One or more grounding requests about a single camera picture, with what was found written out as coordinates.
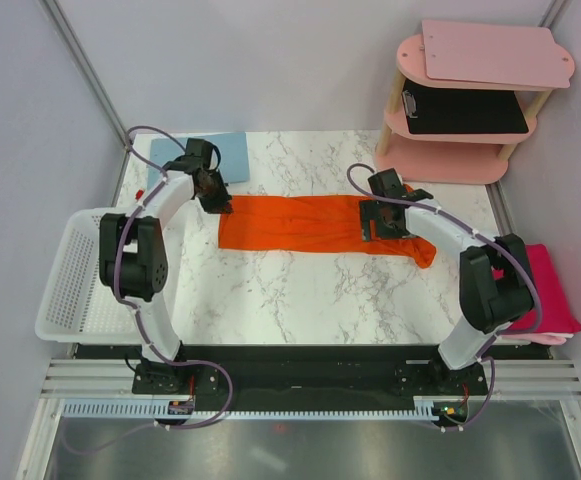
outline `orange cloth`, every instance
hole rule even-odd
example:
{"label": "orange cloth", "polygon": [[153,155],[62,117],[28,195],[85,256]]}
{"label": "orange cloth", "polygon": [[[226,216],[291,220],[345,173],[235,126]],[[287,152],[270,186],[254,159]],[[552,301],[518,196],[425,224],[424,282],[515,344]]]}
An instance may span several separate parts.
{"label": "orange cloth", "polygon": [[412,257],[421,268],[430,266],[437,249],[422,238],[364,242],[361,200],[366,198],[234,196],[234,212],[221,214],[219,248],[404,255]]}

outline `pink folded cloth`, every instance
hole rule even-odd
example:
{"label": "pink folded cloth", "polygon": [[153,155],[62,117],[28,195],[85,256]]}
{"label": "pink folded cloth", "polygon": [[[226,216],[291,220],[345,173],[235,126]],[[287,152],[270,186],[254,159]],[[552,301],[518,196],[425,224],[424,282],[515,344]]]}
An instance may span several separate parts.
{"label": "pink folded cloth", "polygon": [[[545,245],[528,245],[526,251],[534,282],[539,291],[543,318],[541,325],[535,332],[514,335],[515,330],[531,327],[537,318],[537,313],[534,310],[527,313],[512,324],[508,329],[511,335],[506,334],[506,337],[521,338],[544,345],[562,345],[572,334],[581,331],[581,324],[570,311],[568,300]],[[495,278],[500,277],[501,272],[495,272]]]}

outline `blue board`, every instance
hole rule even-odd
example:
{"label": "blue board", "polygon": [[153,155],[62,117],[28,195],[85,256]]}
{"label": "blue board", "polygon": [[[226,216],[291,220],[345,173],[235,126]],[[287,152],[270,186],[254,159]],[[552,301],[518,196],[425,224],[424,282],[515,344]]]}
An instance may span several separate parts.
{"label": "blue board", "polygon": [[[219,171],[226,183],[247,182],[250,180],[248,165],[248,143],[245,133],[217,133],[214,135],[191,135],[214,143],[221,152]],[[176,137],[185,146],[188,137]],[[181,148],[169,138],[156,138],[150,145],[150,161],[163,167],[167,162],[181,156]],[[150,168],[148,189],[159,180],[159,172]]]}

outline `shiny floor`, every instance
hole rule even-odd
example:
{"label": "shiny floor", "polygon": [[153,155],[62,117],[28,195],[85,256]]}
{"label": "shiny floor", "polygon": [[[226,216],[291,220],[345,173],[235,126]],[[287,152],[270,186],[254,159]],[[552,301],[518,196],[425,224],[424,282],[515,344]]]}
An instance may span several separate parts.
{"label": "shiny floor", "polygon": [[[62,420],[75,448],[145,422]],[[492,403],[463,433],[405,422],[224,421],[188,432],[145,430],[89,457],[55,445],[61,480],[581,479],[558,403]]]}

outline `marble tabletop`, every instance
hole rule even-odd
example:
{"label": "marble tabletop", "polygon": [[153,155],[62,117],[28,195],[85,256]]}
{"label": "marble tabletop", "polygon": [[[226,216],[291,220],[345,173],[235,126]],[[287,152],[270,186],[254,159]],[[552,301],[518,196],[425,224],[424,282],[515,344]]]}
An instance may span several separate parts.
{"label": "marble tabletop", "polygon": [[[152,134],[135,147],[148,155]],[[355,194],[345,171],[372,165],[378,133],[248,133],[250,181],[233,195]],[[359,172],[362,180],[367,173]],[[147,169],[131,157],[118,206],[134,203]],[[478,229],[496,231],[483,186],[415,184]],[[460,317],[458,266],[439,251],[433,265],[360,253],[240,252],[217,247],[219,217],[188,202],[173,326],[195,344],[429,344]]]}

